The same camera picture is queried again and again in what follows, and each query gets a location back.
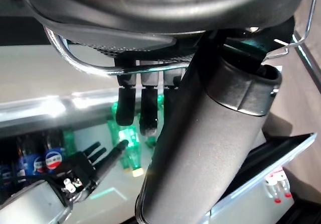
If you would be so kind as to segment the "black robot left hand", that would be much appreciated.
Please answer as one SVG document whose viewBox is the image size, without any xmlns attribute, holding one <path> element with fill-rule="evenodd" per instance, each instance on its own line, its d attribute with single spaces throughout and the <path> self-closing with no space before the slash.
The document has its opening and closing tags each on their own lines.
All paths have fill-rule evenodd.
<svg viewBox="0 0 321 224">
<path fill-rule="evenodd" d="M 301 0 L 23 1 L 69 64 L 118 76 L 121 125 L 132 123 L 136 73 L 171 71 L 179 80 L 135 215 L 139 223 L 197 223 L 265 122 L 282 77 L 264 61 L 291 41 Z"/>
</svg>

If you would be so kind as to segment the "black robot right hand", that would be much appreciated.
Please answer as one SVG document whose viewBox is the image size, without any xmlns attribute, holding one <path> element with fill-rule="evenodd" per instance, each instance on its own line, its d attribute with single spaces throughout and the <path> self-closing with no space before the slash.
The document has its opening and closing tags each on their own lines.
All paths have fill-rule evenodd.
<svg viewBox="0 0 321 224">
<path fill-rule="evenodd" d="M 67 203 L 85 200 L 120 160 L 129 142 L 122 140 L 110 152 L 95 142 L 65 159 L 56 169 L 62 199 Z"/>
</svg>

